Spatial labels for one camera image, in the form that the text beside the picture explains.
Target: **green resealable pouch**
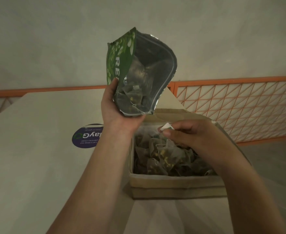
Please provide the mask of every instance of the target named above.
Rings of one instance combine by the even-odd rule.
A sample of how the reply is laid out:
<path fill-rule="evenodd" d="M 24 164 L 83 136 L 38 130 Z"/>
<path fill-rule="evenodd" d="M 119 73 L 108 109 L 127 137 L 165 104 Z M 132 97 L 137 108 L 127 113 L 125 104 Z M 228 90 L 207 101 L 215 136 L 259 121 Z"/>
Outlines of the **green resealable pouch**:
<path fill-rule="evenodd" d="M 125 116 L 153 114 L 176 69 L 173 51 L 136 28 L 108 43 L 107 84 L 115 77 L 119 79 L 114 101 Z"/>

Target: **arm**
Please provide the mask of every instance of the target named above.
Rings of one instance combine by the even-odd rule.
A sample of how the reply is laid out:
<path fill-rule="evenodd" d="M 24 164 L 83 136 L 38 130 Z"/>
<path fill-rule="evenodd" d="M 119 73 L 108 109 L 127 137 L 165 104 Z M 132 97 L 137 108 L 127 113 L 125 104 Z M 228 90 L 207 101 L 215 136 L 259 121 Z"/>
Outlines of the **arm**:
<path fill-rule="evenodd" d="M 125 118 L 112 101 L 118 81 L 102 99 L 104 130 L 73 193 L 47 234 L 106 233 L 134 131 L 144 117 Z"/>
<path fill-rule="evenodd" d="M 261 178 L 242 153 L 209 120 L 172 123 L 164 136 L 193 148 L 219 176 L 227 191 L 235 233 L 284 234 L 283 219 Z"/>

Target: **open cardboard box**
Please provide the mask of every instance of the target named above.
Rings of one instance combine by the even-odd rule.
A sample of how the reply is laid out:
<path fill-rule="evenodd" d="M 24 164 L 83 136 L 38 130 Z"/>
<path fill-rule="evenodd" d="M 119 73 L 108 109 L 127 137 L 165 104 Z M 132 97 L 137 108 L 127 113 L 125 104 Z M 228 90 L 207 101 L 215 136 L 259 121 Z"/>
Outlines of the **open cardboard box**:
<path fill-rule="evenodd" d="M 142 126 L 161 126 L 166 122 L 184 119 L 207 119 L 184 109 L 156 109 L 153 115 L 147 115 Z M 226 136 L 223 128 L 215 123 Z M 171 177 L 160 175 L 134 174 L 134 138 L 129 149 L 130 186 L 133 199 L 151 198 L 200 198 L 226 196 L 224 183 L 219 176 Z"/>

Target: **purple circular sticker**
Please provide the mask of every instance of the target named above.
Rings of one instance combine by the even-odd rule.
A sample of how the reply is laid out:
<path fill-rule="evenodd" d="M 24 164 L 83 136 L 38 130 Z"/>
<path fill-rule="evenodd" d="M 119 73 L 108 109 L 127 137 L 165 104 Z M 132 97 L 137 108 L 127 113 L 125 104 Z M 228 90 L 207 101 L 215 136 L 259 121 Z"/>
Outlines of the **purple circular sticker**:
<path fill-rule="evenodd" d="M 86 125 L 75 132 L 71 141 L 79 148 L 93 148 L 96 146 L 99 138 L 101 137 L 102 131 L 102 124 Z"/>

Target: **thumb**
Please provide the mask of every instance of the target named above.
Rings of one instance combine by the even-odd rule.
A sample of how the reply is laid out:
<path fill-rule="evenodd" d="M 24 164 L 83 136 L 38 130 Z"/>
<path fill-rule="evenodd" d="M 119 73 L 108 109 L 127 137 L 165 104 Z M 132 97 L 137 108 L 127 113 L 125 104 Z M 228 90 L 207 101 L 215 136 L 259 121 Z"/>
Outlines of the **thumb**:
<path fill-rule="evenodd" d="M 192 144 L 194 143 L 194 135 L 186 134 L 179 130 L 171 130 L 166 129 L 163 131 L 163 134 L 165 137 L 169 138 L 170 140 L 173 140 L 174 142 L 178 144 L 184 144 L 189 147 L 192 147 Z"/>

